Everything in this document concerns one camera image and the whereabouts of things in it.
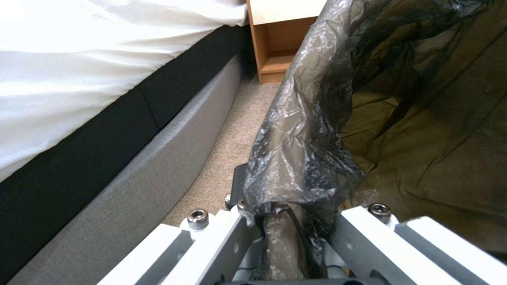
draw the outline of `nightstand shelf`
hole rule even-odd
[[[283,80],[306,33],[315,23],[317,19],[315,16],[325,3],[320,0],[315,2],[293,0],[287,2],[287,5],[282,5],[285,1],[247,1],[253,49],[261,84],[278,83]]]

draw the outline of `carpet floor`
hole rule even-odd
[[[224,196],[231,192],[234,168],[248,161],[257,131],[279,85],[260,85],[254,75],[243,78],[201,173],[161,223],[179,226],[187,213],[195,208],[212,214],[225,208]]]

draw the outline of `gray upholstered bed frame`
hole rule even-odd
[[[100,281],[193,183],[222,129],[241,75],[236,55],[9,285]]]

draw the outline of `bolt head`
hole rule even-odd
[[[225,209],[230,210],[231,209],[231,193],[225,194]]]
[[[381,203],[373,203],[368,206],[368,212],[384,224],[387,224],[391,218],[391,209],[387,205]]]
[[[191,229],[204,229],[209,224],[208,211],[204,209],[193,209],[188,213],[187,221]]]

